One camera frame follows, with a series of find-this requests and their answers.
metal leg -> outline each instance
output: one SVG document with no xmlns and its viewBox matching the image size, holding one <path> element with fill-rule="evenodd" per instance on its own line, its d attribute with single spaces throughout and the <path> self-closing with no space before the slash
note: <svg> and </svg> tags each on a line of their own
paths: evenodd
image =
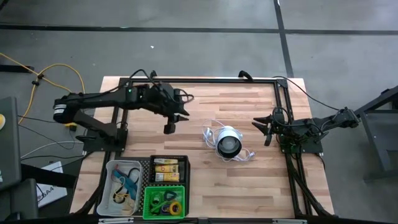
<svg viewBox="0 0 398 224">
<path fill-rule="evenodd" d="M 32 66 L 26 66 L 31 70 L 35 68 Z M 16 72 L 16 73 L 31 73 L 28 69 L 19 65 L 0 65 L 0 72 Z"/>
<path fill-rule="evenodd" d="M 388 155 L 388 152 L 386 150 L 377 148 L 374 143 L 374 139 L 373 139 L 374 136 L 372 135 L 371 130 L 369 128 L 368 120 L 366 118 L 366 113 L 361 113 L 359 115 L 361 115 L 362 123 L 365 128 L 366 135 L 368 136 L 369 143 L 372 146 L 372 148 L 377 152 L 377 154 L 379 156 L 380 164 L 381 164 L 383 170 L 391 170 L 392 165 L 391 165 L 391 160 Z"/>
</svg>

concrete floor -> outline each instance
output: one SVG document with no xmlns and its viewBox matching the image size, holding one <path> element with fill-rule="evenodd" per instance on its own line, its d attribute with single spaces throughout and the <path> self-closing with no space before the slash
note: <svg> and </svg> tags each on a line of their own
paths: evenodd
<svg viewBox="0 0 398 224">
<path fill-rule="evenodd" d="M 280 0 L 286 29 L 397 30 L 398 1 Z M 14 0 L 0 12 L 0 21 L 19 24 L 135 27 L 227 27 L 277 29 L 272 0 Z M 294 76 L 307 91 L 334 107 L 356 109 L 386 88 L 398 85 L 398 36 L 288 35 Z M 246 70 L 254 77 L 286 75 L 279 34 L 49 32 L 0 30 L 0 52 L 40 70 L 67 63 L 86 80 L 87 92 L 99 90 L 105 75 L 129 75 L 138 68 L 159 75 L 235 77 Z M 0 63 L 9 64 L 4 58 Z M 77 76 L 64 68 L 47 72 L 51 80 L 80 90 Z M 0 96 L 16 96 L 19 114 L 29 101 L 33 75 L 0 73 Z M 53 99 L 65 92 L 39 86 L 30 117 L 52 119 Z M 333 114 L 310 102 L 313 116 Z M 71 137 L 59 124 L 25 120 L 24 126 L 58 141 Z M 48 140 L 20 129 L 21 154 Z M 378 170 L 376 153 L 365 132 L 332 131 L 324 140 L 326 176 L 335 213 L 345 218 L 398 222 L 398 180 L 365 184 L 364 174 Z M 48 147 L 39 154 L 74 156 Z M 27 161 L 44 166 L 54 159 Z M 76 174 L 78 166 L 67 166 Z M 58 213 L 67 207 L 57 202 Z M 51 208 L 41 211 L 53 213 Z"/>
</svg>

black tray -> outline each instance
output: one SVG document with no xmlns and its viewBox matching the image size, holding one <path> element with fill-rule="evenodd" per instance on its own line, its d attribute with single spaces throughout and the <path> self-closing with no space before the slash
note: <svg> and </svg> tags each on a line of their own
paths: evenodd
<svg viewBox="0 0 398 224">
<path fill-rule="evenodd" d="M 155 182 L 155 163 L 154 159 L 176 159 L 178 162 L 184 163 L 184 170 L 180 170 L 180 175 L 183 172 L 183 180 L 180 182 Z M 149 158 L 149 183 L 155 184 L 156 186 L 172 186 L 172 185 L 182 185 L 185 187 L 185 216 L 189 212 L 189 186 L 190 186 L 190 175 L 191 175 L 191 164 L 189 163 L 188 156 L 171 156 L 171 155 L 156 155 L 150 156 Z"/>
<path fill-rule="evenodd" d="M 155 156 L 158 158 L 165 158 L 165 159 L 178 159 L 176 157 L 184 157 L 186 158 L 185 164 L 185 173 L 184 173 L 184 182 L 149 182 L 151 177 L 150 174 L 150 159 L 151 157 L 115 157 L 115 160 L 128 160 L 128 161 L 138 161 L 141 163 L 143 174 L 142 174 L 142 181 L 141 181 L 141 198 L 139 202 L 138 210 L 132 215 L 142 215 L 143 208 L 144 208 L 144 192 L 146 187 L 160 187 L 160 186 L 184 186 L 185 187 L 185 216 L 189 214 L 189 195 L 190 195 L 190 171 L 191 171 L 191 164 L 189 163 L 188 156 Z"/>
</svg>

black robotic arm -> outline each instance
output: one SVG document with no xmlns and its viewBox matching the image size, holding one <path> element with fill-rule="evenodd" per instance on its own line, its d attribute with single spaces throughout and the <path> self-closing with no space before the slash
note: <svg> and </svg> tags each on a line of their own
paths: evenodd
<svg viewBox="0 0 398 224">
<path fill-rule="evenodd" d="M 124 147 L 127 138 L 127 130 L 117 128 L 114 123 L 102 123 L 82 112 L 82 109 L 118 107 L 125 110 L 145 109 L 155 114 L 167 117 L 167 124 L 164 126 L 164 134 L 175 132 L 175 123 L 187 121 L 189 116 L 184 109 L 184 97 L 193 97 L 181 89 L 174 89 L 168 83 L 154 83 L 133 86 L 131 82 L 118 86 L 114 91 L 104 93 L 75 94 L 71 93 L 56 99 L 54 103 L 53 118 L 56 122 L 67 124 L 76 123 L 89 131 L 95 132 L 94 136 L 81 137 L 79 140 L 101 139 L 107 145 L 116 145 L 118 149 Z"/>
<path fill-rule="evenodd" d="M 338 110 L 336 114 L 325 118 L 306 118 L 293 121 L 290 118 L 285 121 L 283 111 L 286 112 L 284 108 L 276 107 L 271 115 L 254 118 L 257 122 L 252 124 L 266 136 L 265 146 L 269 146 L 273 134 L 278 134 L 280 139 L 277 140 L 282 148 L 286 149 L 286 152 L 300 152 L 294 149 L 303 145 L 306 145 L 307 149 L 311 145 L 318 144 L 328 134 L 328 130 L 355 128 L 360 122 L 354 111 L 348 108 Z M 315 152 L 309 149 L 307 152 L 320 153 L 321 151 Z"/>
</svg>

butcher block tabletop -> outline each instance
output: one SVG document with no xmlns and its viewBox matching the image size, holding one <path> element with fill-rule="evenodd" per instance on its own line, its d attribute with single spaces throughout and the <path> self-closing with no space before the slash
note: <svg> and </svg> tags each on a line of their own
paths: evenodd
<svg viewBox="0 0 398 224">
<path fill-rule="evenodd" d="M 119 79 L 104 77 L 101 91 L 117 86 Z M 292 81 L 305 90 L 303 79 L 293 78 Z M 164 135 L 167 118 L 146 110 L 129 111 L 129 137 L 122 156 L 187 155 L 191 163 L 188 217 L 294 217 L 285 157 L 275 138 L 272 138 L 270 146 L 265 147 L 265 137 L 251 124 L 253 118 L 270 115 L 276 106 L 274 87 L 250 83 L 171 85 L 195 96 L 192 102 L 185 105 L 190 113 L 189 121 L 176 123 L 175 133 Z M 289 92 L 294 118 L 312 117 L 307 96 L 291 83 Z M 284 102 L 282 90 L 280 95 Z M 109 123 L 112 113 L 113 108 L 97 108 L 95 118 Z M 223 162 L 216 156 L 215 150 L 203 142 L 201 126 L 206 119 L 216 119 L 238 129 L 243 134 L 243 147 L 256 152 L 256 156 L 248 162 Z M 212 129 L 220 126 L 216 122 L 205 125 Z M 81 208 L 98 186 L 103 157 L 103 152 L 94 152 L 83 161 L 71 212 Z M 333 213 L 320 158 L 303 154 L 302 160 L 308 188 L 326 210 Z M 300 208 L 305 211 L 302 192 L 298 186 L 297 189 Z"/>
</svg>

